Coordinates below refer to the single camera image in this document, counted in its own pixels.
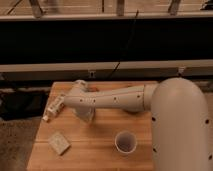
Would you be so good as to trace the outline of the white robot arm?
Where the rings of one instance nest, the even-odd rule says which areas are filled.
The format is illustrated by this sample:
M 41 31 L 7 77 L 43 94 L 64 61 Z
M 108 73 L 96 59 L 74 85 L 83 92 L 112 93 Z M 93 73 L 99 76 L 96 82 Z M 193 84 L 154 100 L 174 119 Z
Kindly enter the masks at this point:
M 202 90 L 184 78 L 90 92 L 83 80 L 65 95 L 65 105 L 80 118 L 92 109 L 151 113 L 154 171 L 213 171 L 211 120 Z

